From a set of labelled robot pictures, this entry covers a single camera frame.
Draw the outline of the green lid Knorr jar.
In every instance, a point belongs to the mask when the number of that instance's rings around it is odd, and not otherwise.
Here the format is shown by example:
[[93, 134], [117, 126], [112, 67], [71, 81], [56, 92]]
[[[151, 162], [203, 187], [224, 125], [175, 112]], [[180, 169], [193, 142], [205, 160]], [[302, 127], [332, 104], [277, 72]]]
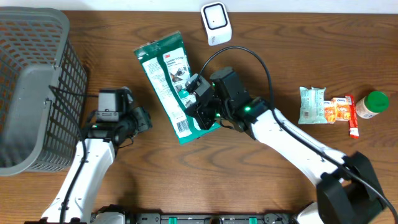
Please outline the green lid Knorr jar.
[[363, 119], [370, 119], [387, 110], [389, 98], [381, 91], [372, 91], [356, 104], [356, 114]]

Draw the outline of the orange Kleenex tissue box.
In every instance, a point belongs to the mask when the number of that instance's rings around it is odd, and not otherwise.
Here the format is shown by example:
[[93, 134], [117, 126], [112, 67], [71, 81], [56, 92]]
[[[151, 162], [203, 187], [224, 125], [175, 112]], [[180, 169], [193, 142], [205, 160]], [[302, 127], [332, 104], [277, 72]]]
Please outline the orange Kleenex tissue box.
[[324, 117], [328, 124], [333, 124], [336, 121], [335, 105], [332, 101], [324, 101]]

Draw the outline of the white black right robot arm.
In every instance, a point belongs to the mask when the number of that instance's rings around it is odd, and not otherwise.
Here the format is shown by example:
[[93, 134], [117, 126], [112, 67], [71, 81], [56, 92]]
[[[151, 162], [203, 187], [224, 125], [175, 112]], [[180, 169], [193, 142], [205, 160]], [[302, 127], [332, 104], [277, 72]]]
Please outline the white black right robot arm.
[[185, 89], [196, 98], [185, 112], [201, 129], [227, 120], [235, 130], [273, 148], [315, 186], [316, 201], [293, 215], [292, 223], [369, 223], [387, 208], [365, 155], [347, 156], [309, 136], [268, 101], [253, 98], [231, 67], [209, 80], [194, 74]]

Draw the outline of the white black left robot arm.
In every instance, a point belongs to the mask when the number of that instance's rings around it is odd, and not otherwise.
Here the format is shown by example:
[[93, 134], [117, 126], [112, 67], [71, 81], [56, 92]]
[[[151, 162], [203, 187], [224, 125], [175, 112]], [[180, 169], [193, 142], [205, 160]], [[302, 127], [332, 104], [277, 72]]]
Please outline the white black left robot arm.
[[118, 205], [94, 211], [95, 200], [109, 167], [126, 140], [152, 127], [150, 115], [135, 106], [127, 87], [102, 89], [98, 109], [78, 130], [79, 140], [68, 174], [39, 223], [132, 223], [133, 216]]

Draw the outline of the red sachet stick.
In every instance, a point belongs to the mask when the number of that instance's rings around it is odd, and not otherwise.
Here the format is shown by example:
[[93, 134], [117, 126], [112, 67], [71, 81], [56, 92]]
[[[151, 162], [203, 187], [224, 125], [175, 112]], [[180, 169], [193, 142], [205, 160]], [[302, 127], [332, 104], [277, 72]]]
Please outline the red sachet stick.
[[359, 138], [358, 119], [356, 115], [356, 108], [354, 104], [353, 95], [345, 95], [350, 107], [350, 120], [349, 120], [349, 135], [353, 139]]

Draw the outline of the green 3M gloves pack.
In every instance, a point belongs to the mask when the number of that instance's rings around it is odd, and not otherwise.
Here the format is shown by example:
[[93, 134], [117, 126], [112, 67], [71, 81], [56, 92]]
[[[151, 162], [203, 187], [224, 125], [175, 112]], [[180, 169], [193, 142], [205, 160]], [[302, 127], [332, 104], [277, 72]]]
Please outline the green 3M gloves pack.
[[196, 102], [185, 90], [192, 73], [181, 32], [148, 42], [134, 50], [158, 99], [160, 100], [181, 145], [191, 142], [221, 126], [213, 124], [201, 129], [197, 121], [185, 114], [185, 109]]

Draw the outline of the narrow orange tissue box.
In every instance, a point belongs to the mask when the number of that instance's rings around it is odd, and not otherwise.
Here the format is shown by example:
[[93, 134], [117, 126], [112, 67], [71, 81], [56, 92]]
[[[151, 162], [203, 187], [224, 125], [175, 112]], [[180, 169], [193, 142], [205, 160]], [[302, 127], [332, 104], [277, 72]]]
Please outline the narrow orange tissue box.
[[334, 106], [332, 113], [332, 122], [335, 121], [349, 121], [351, 119], [351, 109], [347, 98], [333, 98], [331, 100]]

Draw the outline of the light teal wipes pack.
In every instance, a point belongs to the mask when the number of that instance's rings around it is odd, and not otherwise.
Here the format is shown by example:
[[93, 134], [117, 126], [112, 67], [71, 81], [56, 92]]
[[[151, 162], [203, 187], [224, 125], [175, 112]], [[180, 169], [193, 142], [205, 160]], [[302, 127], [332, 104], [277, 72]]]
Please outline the light teal wipes pack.
[[327, 124], [324, 112], [324, 94], [326, 88], [311, 89], [301, 86], [300, 116], [298, 124]]

